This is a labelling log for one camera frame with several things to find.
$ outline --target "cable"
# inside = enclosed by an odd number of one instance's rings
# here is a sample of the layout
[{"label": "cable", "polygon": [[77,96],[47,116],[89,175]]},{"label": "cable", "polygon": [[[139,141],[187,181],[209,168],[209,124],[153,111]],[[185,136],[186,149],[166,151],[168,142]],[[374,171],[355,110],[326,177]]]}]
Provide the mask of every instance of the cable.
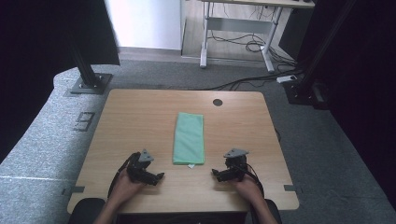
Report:
[{"label": "cable", "polygon": [[257,11],[257,6],[254,7],[254,11],[250,14],[250,16],[248,17],[249,19],[251,18],[251,16],[253,16],[253,14]]},{"label": "cable", "polygon": [[[213,34],[213,31],[211,31],[211,34],[212,34],[212,36],[210,36],[209,39],[213,38],[216,41],[229,42],[229,43],[233,43],[233,44],[237,44],[237,45],[245,45],[246,46],[246,50],[249,51],[249,52],[253,52],[253,53],[262,52],[263,49],[261,47],[265,45],[265,42],[259,36],[255,35],[255,34],[242,35],[242,36],[239,36],[239,37],[236,37],[236,38],[232,38],[232,39],[225,39],[225,38],[222,38],[222,37],[215,36]],[[242,38],[245,38],[245,37],[248,37],[248,36],[251,36],[252,40],[248,41],[247,43],[235,42],[235,40],[239,40],[239,39],[242,39]],[[296,64],[297,64],[297,62],[295,62],[293,59],[289,59],[289,58],[286,58],[286,57],[283,57],[283,56],[279,55],[277,53],[276,49],[274,49],[272,47],[270,47],[268,51],[273,56],[274,61],[276,61],[278,63],[286,63],[286,64],[288,64],[290,66],[296,66]]]},{"label": "cable", "polygon": [[260,16],[259,16],[259,13],[257,13],[257,20],[258,21],[262,19],[262,12],[260,13]]},{"label": "cable", "polygon": [[[245,165],[247,165],[248,167],[250,167],[250,169],[253,170],[253,167],[251,167],[251,165],[249,165],[247,163],[245,163]],[[253,178],[253,180],[256,182],[257,187],[259,187],[259,190],[262,193],[262,196],[264,195],[264,188],[262,187],[262,182],[260,182],[260,179],[257,176],[256,172],[254,172],[254,170],[253,170],[254,174],[252,174],[251,172],[249,172],[245,169],[242,169],[239,166],[233,166],[233,167],[238,169],[239,171],[243,172],[244,174],[249,175],[251,178]]]},{"label": "cable", "polygon": [[215,3],[212,3],[212,17],[213,17],[213,8],[215,8]]},{"label": "cable", "polygon": [[227,16],[227,18],[230,18],[227,14],[227,12],[225,11],[225,3],[223,3],[223,8],[224,8],[224,14]]},{"label": "cable", "polygon": [[233,90],[236,91],[236,90],[239,88],[239,86],[240,86],[241,84],[249,84],[249,85],[253,86],[254,88],[259,88],[259,87],[263,87],[264,84],[265,84],[266,82],[268,82],[268,81],[267,81],[267,80],[264,80],[264,82],[263,82],[261,85],[255,86],[255,85],[253,85],[251,82],[242,81],[242,82],[238,82],[238,84],[236,85],[236,87],[234,87]]},{"label": "cable", "polygon": [[108,189],[107,198],[110,197],[110,194],[111,194],[111,192],[113,191],[114,186],[116,185],[117,181],[119,180],[119,176],[120,176],[121,171],[122,171],[123,169],[125,169],[125,167],[128,165],[129,159],[130,159],[131,157],[132,157],[132,156],[130,156],[130,157],[124,162],[124,164],[120,167],[120,169],[119,169],[119,170],[116,172],[116,174],[114,175],[114,178],[113,178],[113,180],[111,181],[111,184],[110,184],[110,188]]},{"label": "cable", "polygon": [[250,169],[253,171],[254,175],[257,176],[256,171],[253,169],[253,167],[250,164],[247,164],[247,166],[250,167]]},{"label": "cable", "polygon": [[259,21],[262,19],[262,16],[264,16],[264,18],[265,18],[265,20],[268,18],[268,17],[270,17],[270,16],[272,16],[272,18],[271,18],[271,20],[274,18],[274,14],[275,14],[275,8],[273,9],[273,11],[270,13],[270,14],[268,14],[268,15],[263,15],[263,13],[261,12],[260,13],[260,17],[259,17]]},{"label": "cable", "polygon": [[212,88],[206,88],[206,89],[201,89],[200,91],[213,91],[213,90],[218,90],[221,91],[222,89],[226,88],[227,86],[231,86],[230,90],[232,88],[234,88],[236,85],[238,85],[237,83],[240,82],[249,82],[249,81],[255,81],[255,80],[265,80],[265,81],[269,81],[269,80],[275,80],[277,77],[282,77],[282,75],[289,75],[289,73],[292,72],[294,75],[298,75],[299,73],[302,73],[302,71],[296,70],[296,69],[292,69],[289,71],[284,71],[278,74],[273,74],[270,76],[263,76],[263,77],[245,77],[245,78],[241,78],[241,79],[237,79],[236,81],[232,81],[217,87],[212,87]]}]

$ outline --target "folded towel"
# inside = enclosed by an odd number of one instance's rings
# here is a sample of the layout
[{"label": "folded towel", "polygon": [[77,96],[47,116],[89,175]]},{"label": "folded towel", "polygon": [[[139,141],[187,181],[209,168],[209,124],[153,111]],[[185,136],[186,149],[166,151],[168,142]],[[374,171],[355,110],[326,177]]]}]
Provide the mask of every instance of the folded towel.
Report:
[{"label": "folded towel", "polygon": [[204,116],[178,113],[173,164],[204,164]]}]

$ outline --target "person's arm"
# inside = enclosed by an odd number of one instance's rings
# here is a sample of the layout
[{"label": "person's arm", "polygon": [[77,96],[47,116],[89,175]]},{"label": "person's arm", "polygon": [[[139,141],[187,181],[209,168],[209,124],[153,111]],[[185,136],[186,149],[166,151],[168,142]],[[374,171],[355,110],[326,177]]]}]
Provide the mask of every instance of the person's arm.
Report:
[{"label": "person's arm", "polygon": [[251,203],[256,210],[260,224],[277,224],[268,208],[267,202],[264,200],[259,187],[256,185],[252,177],[245,175],[242,181],[230,180],[229,183],[235,187],[239,195]]},{"label": "person's arm", "polygon": [[110,197],[102,208],[101,213],[93,222],[94,224],[109,224],[123,203],[132,199],[145,185],[132,182],[126,170],[120,172],[119,179],[114,186]]}]

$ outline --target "desk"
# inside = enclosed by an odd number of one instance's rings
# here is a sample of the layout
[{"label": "desk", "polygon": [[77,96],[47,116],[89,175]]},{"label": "desk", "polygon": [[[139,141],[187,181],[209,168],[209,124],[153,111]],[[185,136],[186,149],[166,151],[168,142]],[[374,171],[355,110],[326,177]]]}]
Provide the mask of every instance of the desk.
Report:
[{"label": "desk", "polygon": [[[213,101],[220,99],[221,106]],[[205,164],[193,169],[172,163],[177,113],[204,115]],[[265,197],[279,209],[299,206],[288,167],[260,92],[113,90],[78,177],[82,193],[73,193],[69,213],[83,198],[106,198],[114,174],[134,152],[154,157],[148,171],[165,172],[159,184],[146,186],[122,213],[247,211],[248,205],[211,169],[224,170],[231,148],[248,150],[247,162],[263,183]]]},{"label": "desk", "polygon": [[[299,8],[311,8],[315,4],[311,1],[309,3],[293,0],[201,0],[205,2],[204,9],[204,42],[201,46],[201,68],[206,68],[207,58],[207,31],[218,30],[218,31],[231,31],[231,32],[244,32],[244,33],[255,33],[255,34],[268,34],[265,41],[265,45],[262,47],[262,57],[264,58],[267,70],[269,73],[274,73],[274,67],[271,62],[271,58],[268,54],[268,50],[271,46],[271,42],[274,38],[277,24],[279,22],[280,14],[283,7],[299,7]],[[240,5],[255,5],[255,6],[269,6],[276,7],[275,16],[272,21],[249,21],[249,20],[236,20],[228,18],[215,18],[210,17],[210,3],[227,3],[227,4],[240,4]]]}]

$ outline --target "black curtain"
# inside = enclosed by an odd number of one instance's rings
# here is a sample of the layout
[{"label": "black curtain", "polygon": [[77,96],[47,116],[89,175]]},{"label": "black curtain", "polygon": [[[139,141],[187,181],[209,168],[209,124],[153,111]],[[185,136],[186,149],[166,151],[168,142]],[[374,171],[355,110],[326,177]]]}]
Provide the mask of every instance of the black curtain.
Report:
[{"label": "black curtain", "polygon": [[352,2],[311,75],[326,84],[333,116],[396,208],[396,3],[320,1],[300,56],[318,56],[317,45],[332,24],[320,15],[333,12],[335,21]]},{"label": "black curtain", "polygon": [[90,64],[120,64],[103,0],[7,0],[0,3],[1,161],[53,89],[76,67],[71,41]]}]

